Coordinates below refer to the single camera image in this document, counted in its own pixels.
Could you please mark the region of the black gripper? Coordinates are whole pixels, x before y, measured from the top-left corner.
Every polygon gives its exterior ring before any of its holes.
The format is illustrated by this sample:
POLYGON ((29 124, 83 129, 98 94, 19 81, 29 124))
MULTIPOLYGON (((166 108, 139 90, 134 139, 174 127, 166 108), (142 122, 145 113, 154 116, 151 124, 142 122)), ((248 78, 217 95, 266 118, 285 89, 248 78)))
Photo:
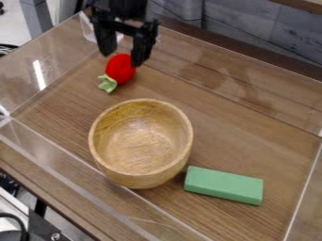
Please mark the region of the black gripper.
POLYGON ((117 32, 134 36, 131 65, 137 68, 150 58, 157 44, 161 21, 149 12, 150 0, 91 0, 91 23, 97 44, 105 56, 118 48, 117 32))

